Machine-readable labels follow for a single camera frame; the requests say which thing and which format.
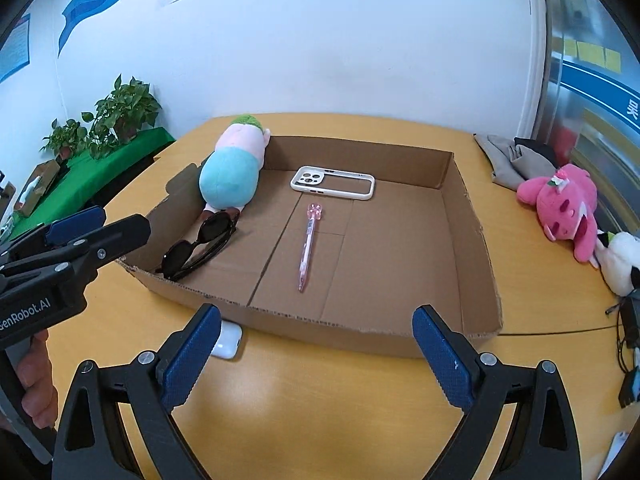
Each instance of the finger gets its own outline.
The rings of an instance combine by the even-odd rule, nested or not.
[[[25,388],[33,386],[42,377],[49,377],[51,362],[47,345],[39,339],[34,339],[31,343],[31,349],[18,363],[15,372]]]
[[[49,330],[44,329],[42,332],[38,332],[34,338],[36,338],[38,341],[42,341],[45,342],[47,339],[49,339]]]
[[[53,428],[58,420],[58,391],[53,388],[53,395],[51,396],[51,402],[42,410],[38,415],[33,417],[33,423],[36,428]]]
[[[22,398],[22,408],[31,418],[42,412],[53,396],[53,383],[51,378],[43,377],[31,388],[29,388]]]

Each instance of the black sunglasses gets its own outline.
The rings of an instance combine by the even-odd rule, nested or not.
[[[236,222],[238,222],[238,216],[232,219],[226,211],[220,211],[210,216],[200,226],[195,242],[180,240],[169,248],[162,257],[162,263],[156,272],[161,272],[166,280],[172,282],[184,278],[203,266],[224,248],[231,239],[231,235],[236,232]],[[214,240],[215,243],[209,249],[185,266],[196,247],[209,244]]]

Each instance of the blue wall decal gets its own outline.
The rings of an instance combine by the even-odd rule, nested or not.
[[[30,14],[21,17],[9,34],[6,43],[0,48],[0,83],[30,63],[30,23]]]
[[[69,39],[74,28],[76,28],[76,25],[82,22],[82,20],[86,20],[91,16],[95,16],[109,9],[109,7],[118,1],[119,0],[71,0],[65,10],[62,11],[66,23],[58,40],[58,56],[60,56],[62,47],[65,46],[66,41]]]
[[[640,132],[640,93],[620,81],[591,68],[563,61],[560,86],[604,108]]]

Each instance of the green tablecloth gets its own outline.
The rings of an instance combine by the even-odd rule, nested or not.
[[[39,223],[47,224],[80,211],[82,206],[111,180],[145,156],[174,140],[164,128],[153,128],[140,132],[129,144],[105,158],[93,160],[89,152],[85,151],[70,159],[69,172],[40,201],[31,216],[17,221],[11,238]]]

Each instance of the white wall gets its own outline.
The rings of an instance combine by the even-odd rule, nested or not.
[[[0,84],[0,170],[20,190],[37,164],[52,158],[40,152],[51,121],[64,120],[53,54],[52,0],[34,0],[31,14],[30,64]]]
[[[52,119],[94,109],[119,73],[152,84],[175,137],[296,111],[526,136],[538,104],[543,0],[120,0],[58,57],[69,1],[34,1],[31,65],[0,84],[0,169],[19,189]]]

